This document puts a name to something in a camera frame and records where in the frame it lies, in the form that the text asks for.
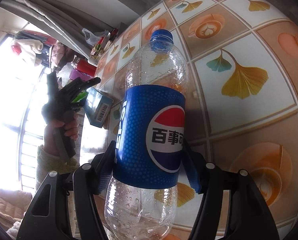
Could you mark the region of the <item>person's left hand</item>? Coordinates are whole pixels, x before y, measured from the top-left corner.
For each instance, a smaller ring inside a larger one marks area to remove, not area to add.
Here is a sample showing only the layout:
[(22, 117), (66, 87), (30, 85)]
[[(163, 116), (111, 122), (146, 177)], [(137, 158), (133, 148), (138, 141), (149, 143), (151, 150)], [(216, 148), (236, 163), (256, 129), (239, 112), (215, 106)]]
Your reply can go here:
[(73, 120), (71, 122), (63, 122), (59, 120), (52, 120), (49, 124), (47, 124), (44, 133), (44, 146), (43, 150), (53, 156), (58, 157), (59, 151), (56, 147), (53, 132), (56, 128), (64, 127), (65, 136), (70, 137), (70, 139), (77, 140), (78, 139), (78, 114), (74, 113)]

